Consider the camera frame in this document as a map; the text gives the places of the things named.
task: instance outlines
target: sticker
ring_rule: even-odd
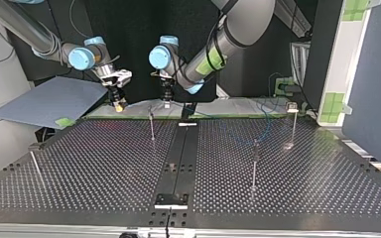
[[[367,10],[368,0],[347,0],[345,2],[342,21],[354,22],[363,21],[364,13]]]
[[[60,127],[69,127],[69,126],[73,126],[73,124],[75,124],[75,121],[72,121],[70,120],[69,118],[61,118],[61,119],[58,119],[57,121],[55,121],[56,124],[58,124],[58,126]]]
[[[212,48],[212,50],[209,52],[209,59],[216,69],[222,69],[225,67],[225,65],[221,65],[222,60],[216,48]],[[208,59],[205,58],[196,68],[196,71],[202,75],[209,75],[214,71],[214,69],[211,67],[211,65],[209,65]]]

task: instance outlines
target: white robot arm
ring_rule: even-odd
[[[150,64],[161,78],[172,78],[190,94],[197,93],[204,79],[225,67],[227,58],[238,49],[255,44],[265,33],[274,14],[276,0],[211,0],[222,12],[224,22],[213,29],[207,46],[191,62],[178,55],[179,39],[162,36],[160,45],[149,56]]]

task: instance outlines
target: black curtain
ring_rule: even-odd
[[[191,60],[204,46],[218,17],[208,0],[86,0],[94,35],[102,36],[113,57],[121,56],[118,67],[134,74],[125,87],[128,102],[160,97],[160,80],[148,61],[151,49],[162,35],[180,39],[180,54]],[[215,79],[194,96],[175,88],[177,101],[212,101]]]

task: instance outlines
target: metal plate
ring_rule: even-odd
[[[190,204],[172,211],[172,232],[381,232],[381,173],[312,121],[299,119],[294,138],[292,127],[292,118],[271,120],[253,191],[251,142],[265,119],[181,130],[156,121],[154,144],[148,121],[85,121],[36,153],[41,177],[31,157],[0,173],[0,223],[160,228],[168,212],[153,202],[173,188]]]
[[[189,226],[381,231],[381,173],[309,120],[299,119],[293,140],[292,119],[272,120],[253,191],[251,142],[266,128],[259,119],[199,122]]]
[[[147,220],[176,125],[156,121],[153,142],[149,121],[82,122],[35,153],[40,173],[31,157],[0,173],[0,213],[8,213],[0,222],[58,223],[53,218],[63,217],[81,225],[137,225],[141,217]]]

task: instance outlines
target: white cable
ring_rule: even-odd
[[[43,57],[49,57],[55,54],[56,52],[59,52],[60,63],[61,65],[64,65],[64,56],[63,56],[64,50],[62,48],[61,39],[57,35],[55,35],[55,33],[49,30],[49,28],[47,28],[43,23],[41,22],[39,23],[42,24],[42,26],[48,31],[48,33],[52,37],[52,47],[46,53],[40,53],[40,55]]]

